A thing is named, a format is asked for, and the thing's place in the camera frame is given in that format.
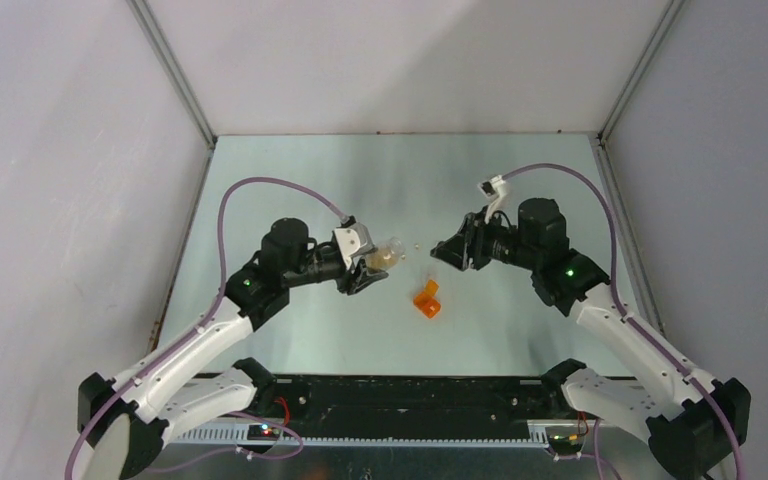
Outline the clear pill bottle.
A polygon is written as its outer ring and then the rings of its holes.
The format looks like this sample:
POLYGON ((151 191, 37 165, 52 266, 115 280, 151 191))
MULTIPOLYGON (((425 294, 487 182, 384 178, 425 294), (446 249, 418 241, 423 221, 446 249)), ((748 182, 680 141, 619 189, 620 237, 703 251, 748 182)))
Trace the clear pill bottle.
POLYGON ((366 266, 374 271, 388 271, 405 258, 405 247, 398 237, 391 237, 364 256, 366 266))

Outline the orange pill organizer box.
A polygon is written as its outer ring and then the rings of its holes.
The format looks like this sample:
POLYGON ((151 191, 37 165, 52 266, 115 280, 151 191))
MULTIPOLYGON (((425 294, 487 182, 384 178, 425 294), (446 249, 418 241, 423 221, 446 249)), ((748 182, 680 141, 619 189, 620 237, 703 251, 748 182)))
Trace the orange pill organizer box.
POLYGON ((441 304, 436 297, 439 285, 429 279, 424 287, 413 297, 412 303, 426 318, 433 319, 441 310, 441 304))

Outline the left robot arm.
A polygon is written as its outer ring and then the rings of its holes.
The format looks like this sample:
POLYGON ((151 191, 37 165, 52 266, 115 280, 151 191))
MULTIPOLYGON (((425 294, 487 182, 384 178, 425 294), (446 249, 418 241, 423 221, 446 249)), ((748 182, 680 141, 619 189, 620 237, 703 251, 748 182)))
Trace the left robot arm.
POLYGON ((211 380, 195 377, 285 308, 291 289, 334 281, 340 293, 353 295, 385 279, 400 257, 397 240, 376 245, 354 219, 324 243, 299 219, 276 221, 208 311, 170 344, 114 377, 94 373, 81 383, 78 430, 93 449, 85 478, 130 479, 187 431, 226 414, 271 412, 275 378, 252 358, 211 380))

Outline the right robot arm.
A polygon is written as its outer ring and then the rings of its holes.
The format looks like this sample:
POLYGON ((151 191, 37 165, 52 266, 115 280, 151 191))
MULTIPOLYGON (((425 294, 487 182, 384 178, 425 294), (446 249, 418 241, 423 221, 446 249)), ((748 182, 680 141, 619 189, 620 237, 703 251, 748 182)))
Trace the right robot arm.
POLYGON ((518 223, 489 208, 469 213, 431 256, 460 271, 492 261, 530 272, 541 301, 594 335, 639 382, 634 389, 565 360, 542 381, 545 411, 595 415, 645 443, 675 479, 701 479, 745 442, 751 394, 738 379, 721 381, 694 364, 612 290, 609 275, 571 248, 567 222, 547 198, 523 201, 518 223))

